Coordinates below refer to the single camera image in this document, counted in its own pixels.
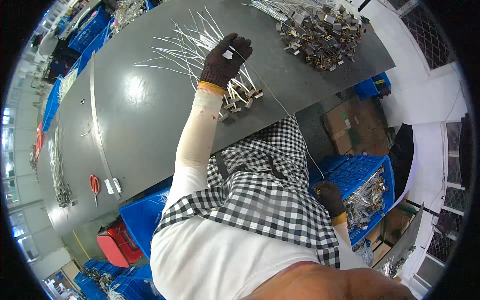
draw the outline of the scissors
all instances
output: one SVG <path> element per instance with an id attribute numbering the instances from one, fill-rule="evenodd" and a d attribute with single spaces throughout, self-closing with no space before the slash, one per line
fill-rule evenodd
<path id="1" fill-rule="evenodd" d="M 90 188 L 92 189 L 92 192 L 95 193 L 95 206 L 98 207 L 96 196 L 100 192 L 100 182 L 98 181 L 97 176 L 90 175 Z"/>

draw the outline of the glove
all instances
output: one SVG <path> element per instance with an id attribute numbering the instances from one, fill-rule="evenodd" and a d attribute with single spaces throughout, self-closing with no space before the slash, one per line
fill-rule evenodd
<path id="1" fill-rule="evenodd" d="M 231 33 L 226 36 L 205 58 L 200 83 L 214 84 L 226 90 L 230 79 L 237 76 L 242 64 L 252 54 L 253 49 L 250 47 L 251 44 L 252 41 L 241 36 L 238 37 L 236 33 Z M 223 54 L 227 50 L 233 52 L 233 58 L 231 60 L 223 57 Z"/>
<path id="2" fill-rule="evenodd" d="M 328 210 L 333 226 L 347 221 L 342 194 L 336 184 L 329 181 L 319 182 L 313 186 L 315 199 Z"/>

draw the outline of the checkered apron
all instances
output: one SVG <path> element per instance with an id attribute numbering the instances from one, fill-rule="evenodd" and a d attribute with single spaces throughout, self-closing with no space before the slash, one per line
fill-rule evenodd
<path id="1" fill-rule="evenodd" d="M 194 215 L 317 251 L 340 267 L 328 212 L 308 192 L 306 147 L 295 116 L 210 158 L 208 189 L 181 198 L 155 231 Z"/>

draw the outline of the metal ruler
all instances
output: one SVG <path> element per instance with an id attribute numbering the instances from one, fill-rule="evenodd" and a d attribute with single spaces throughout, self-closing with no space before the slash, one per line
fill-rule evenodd
<path id="1" fill-rule="evenodd" d="M 98 150 L 100 151 L 100 157 L 102 158 L 102 163 L 103 163 L 103 168 L 105 168 L 105 173 L 107 174 L 107 179 L 112 182 L 112 189 L 113 193 L 115 195 L 115 198 L 117 200 L 121 199 L 120 194 L 117 191 L 117 188 L 115 187 L 115 183 L 113 181 L 113 176 L 112 172 L 110 171 L 110 168 L 108 167 L 108 162 L 107 162 L 107 157 L 105 156 L 105 151 L 103 149 L 103 144 L 102 144 L 102 136 L 100 135 L 100 128 L 98 126 L 98 117 L 96 115 L 96 105 L 95 105 L 95 87 L 94 87 L 94 69 L 95 69 L 95 51 L 92 53 L 92 58 L 90 59 L 90 99 L 92 101 L 92 117 L 93 117 L 93 134 L 94 138 L 96 140 L 96 145 L 98 147 Z"/>

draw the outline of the yellow floor line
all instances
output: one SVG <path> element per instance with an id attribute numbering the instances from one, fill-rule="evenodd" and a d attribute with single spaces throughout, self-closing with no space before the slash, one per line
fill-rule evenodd
<path id="1" fill-rule="evenodd" d="M 80 247 L 82 247 L 82 250 L 84 251 L 85 255 L 86 255 L 86 256 L 88 257 L 88 259 L 90 260 L 90 256 L 88 256 L 87 251 L 85 251 L 85 248 L 83 247 L 82 243 L 80 243 L 80 240 L 78 239 L 77 234 L 75 233 L 75 231 L 73 231 L 73 235 L 74 235 L 75 238 L 77 239 L 77 242 L 80 244 Z"/>

